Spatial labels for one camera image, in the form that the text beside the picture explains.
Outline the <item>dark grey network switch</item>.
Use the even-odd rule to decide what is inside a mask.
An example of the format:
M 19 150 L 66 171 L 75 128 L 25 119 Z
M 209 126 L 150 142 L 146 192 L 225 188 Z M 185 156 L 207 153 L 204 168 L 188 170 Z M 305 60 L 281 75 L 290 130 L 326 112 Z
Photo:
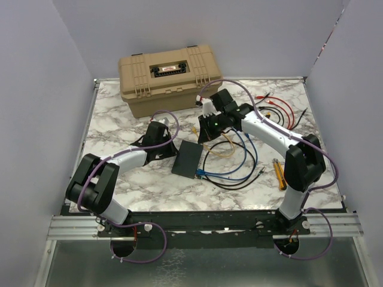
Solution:
M 171 172 L 178 176 L 193 179 L 199 166 L 203 146 L 183 140 Z

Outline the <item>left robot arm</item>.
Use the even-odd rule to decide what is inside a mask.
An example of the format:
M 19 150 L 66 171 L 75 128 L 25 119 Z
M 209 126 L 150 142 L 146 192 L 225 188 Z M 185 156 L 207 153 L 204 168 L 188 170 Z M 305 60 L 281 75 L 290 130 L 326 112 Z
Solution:
M 111 221 L 119 236 L 132 229 L 129 210 L 113 199 L 118 176 L 155 160 L 178 154 L 165 120 L 152 121 L 146 133 L 126 150 L 105 158 L 86 154 L 81 159 L 65 197 L 81 208 Z

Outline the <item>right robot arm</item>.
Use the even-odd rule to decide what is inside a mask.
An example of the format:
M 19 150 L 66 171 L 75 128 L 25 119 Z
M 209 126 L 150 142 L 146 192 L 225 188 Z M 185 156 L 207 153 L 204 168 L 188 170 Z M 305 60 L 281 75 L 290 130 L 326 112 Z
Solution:
M 212 141 L 225 129 L 234 128 L 260 139 L 284 157 L 287 189 L 276 212 L 275 227 L 282 234 L 294 230 L 302 216 L 308 190 L 326 171 L 319 139 L 313 134 L 299 135 L 271 122 L 250 104 L 238 105 L 226 89 L 209 98 L 197 96 L 196 104 L 203 112 L 198 118 L 198 143 Z

